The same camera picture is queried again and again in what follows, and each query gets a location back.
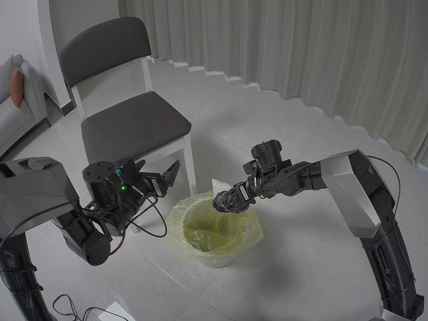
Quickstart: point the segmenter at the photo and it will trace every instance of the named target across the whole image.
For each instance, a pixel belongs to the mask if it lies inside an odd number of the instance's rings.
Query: orange pillow
[[[10,98],[16,107],[20,107],[22,98],[24,97],[24,79],[22,71],[17,66],[14,66],[10,73]]]

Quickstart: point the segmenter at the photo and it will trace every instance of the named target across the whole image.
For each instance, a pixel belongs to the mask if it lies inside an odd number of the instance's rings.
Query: tile floor
[[[154,90],[192,122],[190,133],[199,192],[211,189],[211,178],[231,184],[245,179],[242,164],[255,144],[278,139],[282,157],[292,162],[316,161],[360,148],[390,161],[402,181],[398,220],[406,241],[420,294],[428,294],[428,172],[414,167],[385,142],[372,140],[340,119],[331,120],[299,99],[284,100],[273,92],[205,71],[175,68],[171,62],[149,63]],[[103,73],[80,88],[88,115],[143,93],[136,62]],[[88,164],[77,110],[66,117],[48,103],[52,127],[41,127],[7,159],[50,156],[61,161],[83,201],[89,196],[81,177]],[[147,166],[163,172],[178,152]],[[376,163],[395,196],[398,185],[390,168]],[[167,216],[189,195],[185,170],[159,201]],[[365,321],[378,316],[380,296],[358,239],[346,227],[326,190],[293,198],[276,196],[254,206],[264,239],[223,269],[213,269],[175,252],[166,238],[127,234],[123,247],[99,267],[91,267],[64,243],[61,232],[46,222],[27,234],[37,279],[51,303],[69,294],[80,315],[90,306],[117,301],[135,320],[288,320]],[[139,221],[162,232],[155,213]],[[67,305],[59,305],[67,310]],[[0,320],[22,320],[4,286],[0,286]],[[58,320],[68,320],[58,316]],[[98,312],[88,320],[98,320]],[[420,320],[428,320],[426,312]]]

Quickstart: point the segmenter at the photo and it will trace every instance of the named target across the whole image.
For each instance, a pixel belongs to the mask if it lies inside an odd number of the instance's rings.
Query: beige curtain
[[[428,0],[126,0],[153,56],[300,96],[428,164]]]

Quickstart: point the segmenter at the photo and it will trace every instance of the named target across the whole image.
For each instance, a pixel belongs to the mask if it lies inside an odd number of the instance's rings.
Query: white chair frame
[[[141,66],[142,66],[142,75],[144,77],[144,83],[146,84],[146,91],[150,92],[153,90],[153,86],[152,86],[152,79],[150,78],[150,72],[148,70],[147,57],[141,57]],[[77,85],[72,87],[72,93],[76,101],[76,105],[79,110],[80,117],[82,118],[82,121],[83,121],[84,119],[87,118],[87,115],[83,107],[82,100],[80,99]],[[152,151],[151,153],[146,154],[142,158],[137,158],[137,159],[134,158],[134,159],[136,162],[138,162],[141,159],[144,159],[146,160],[146,163],[149,164],[181,149],[183,149],[183,153],[185,156],[185,165],[186,165],[187,179],[189,181],[190,195],[195,195],[197,194],[196,177],[195,177],[195,168],[193,166],[192,146],[190,144],[189,134],[186,134],[184,137],[181,137],[180,139],[177,139],[174,142],[170,142],[169,144],[166,144],[165,146],[158,148]],[[136,228],[134,225],[131,225],[130,228],[134,233],[138,231],[138,228]]]

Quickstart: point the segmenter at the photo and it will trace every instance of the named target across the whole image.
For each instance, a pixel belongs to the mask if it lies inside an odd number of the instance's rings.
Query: gray pillow
[[[0,104],[9,97],[9,79],[13,68],[13,55],[0,65]]]

